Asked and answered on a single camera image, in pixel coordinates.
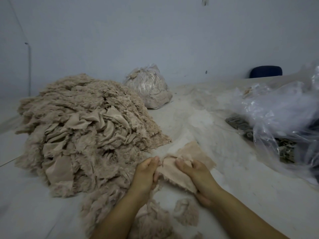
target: white wall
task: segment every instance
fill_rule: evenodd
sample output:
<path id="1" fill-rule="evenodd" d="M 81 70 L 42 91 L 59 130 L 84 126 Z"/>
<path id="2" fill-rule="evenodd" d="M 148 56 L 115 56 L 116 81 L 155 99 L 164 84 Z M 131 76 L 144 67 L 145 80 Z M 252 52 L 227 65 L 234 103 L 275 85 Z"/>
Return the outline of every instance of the white wall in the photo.
<path id="1" fill-rule="evenodd" d="M 0 0 L 0 98 L 27 96 L 27 50 L 8 0 Z"/>
<path id="2" fill-rule="evenodd" d="M 319 57 L 319 0 L 11 1 L 32 47 L 34 93 L 80 72 L 121 81 L 150 63 L 173 84 L 243 78 L 259 65 L 288 74 Z"/>

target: chair backrest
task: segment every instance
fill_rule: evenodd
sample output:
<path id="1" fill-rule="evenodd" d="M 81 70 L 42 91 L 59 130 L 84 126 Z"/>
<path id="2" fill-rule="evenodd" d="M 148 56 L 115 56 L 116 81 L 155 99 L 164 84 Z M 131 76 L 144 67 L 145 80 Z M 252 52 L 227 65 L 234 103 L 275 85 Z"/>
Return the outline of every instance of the chair backrest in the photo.
<path id="1" fill-rule="evenodd" d="M 260 78 L 270 76 L 282 76 L 282 69 L 279 66 L 259 66 L 253 68 L 250 72 L 249 78 Z"/>

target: left hand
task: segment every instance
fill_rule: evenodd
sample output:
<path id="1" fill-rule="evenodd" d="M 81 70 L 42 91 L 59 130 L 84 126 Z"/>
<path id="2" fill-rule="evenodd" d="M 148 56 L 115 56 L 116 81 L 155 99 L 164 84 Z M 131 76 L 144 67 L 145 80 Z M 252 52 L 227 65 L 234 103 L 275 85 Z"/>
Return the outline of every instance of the left hand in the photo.
<path id="1" fill-rule="evenodd" d="M 156 171 L 160 158 L 150 157 L 141 162 L 135 170 L 132 185 L 127 192 L 128 195 L 133 196 L 142 207 L 146 204 L 150 197 L 150 191 L 153 190 L 157 184 L 159 173 Z"/>

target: forearm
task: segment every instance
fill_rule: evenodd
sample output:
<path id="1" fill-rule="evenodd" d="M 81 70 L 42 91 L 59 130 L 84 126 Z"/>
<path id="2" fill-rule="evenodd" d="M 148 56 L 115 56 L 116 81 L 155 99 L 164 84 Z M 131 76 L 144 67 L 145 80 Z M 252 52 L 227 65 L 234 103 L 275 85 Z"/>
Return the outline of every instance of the forearm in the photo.
<path id="1" fill-rule="evenodd" d="M 232 239 L 287 239 L 226 191 L 212 199 L 212 212 Z"/>
<path id="2" fill-rule="evenodd" d="M 141 204 L 138 196 L 128 192 L 100 223 L 90 239 L 125 239 Z"/>

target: table surface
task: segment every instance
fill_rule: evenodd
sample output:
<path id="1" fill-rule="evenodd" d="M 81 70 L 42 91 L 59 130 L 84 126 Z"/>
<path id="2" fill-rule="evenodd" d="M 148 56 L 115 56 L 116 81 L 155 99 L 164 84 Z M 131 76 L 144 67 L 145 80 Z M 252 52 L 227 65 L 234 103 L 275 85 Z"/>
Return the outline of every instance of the table surface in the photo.
<path id="1" fill-rule="evenodd" d="M 149 110 L 163 132 L 173 139 L 173 143 L 154 150 L 153 155 L 174 152 L 196 140 L 217 163 L 211 173 L 224 189 L 288 237 L 315 239 L 319 235 L 319 192 L 300 178 L 287 177 L 267 167 L 254 147 L 224 122 L 223 109 L 232 89 L 265 80 L 270 78 L 172 88 L 169 104 Z M 22 154 L 27 135 L 14 135 L 14 124 L 8 123 L 17 115 L 18 100 L 1 100 L 0 105 L 2 238 L 85 238 L 78 216 L 83 195 L 52 198 L 38 177 L 14 167 L 11 160 Z M 169 184 L 155 194 L 168 211 L 173 211 L 176 201 L 185 197 L 192 198 Z M 184 227 L 174 219 L 172 224 L 185 239 L 197 231 L 204 238 L 228 238 L 216 219 L 202 208 L 198 227 Z"/>

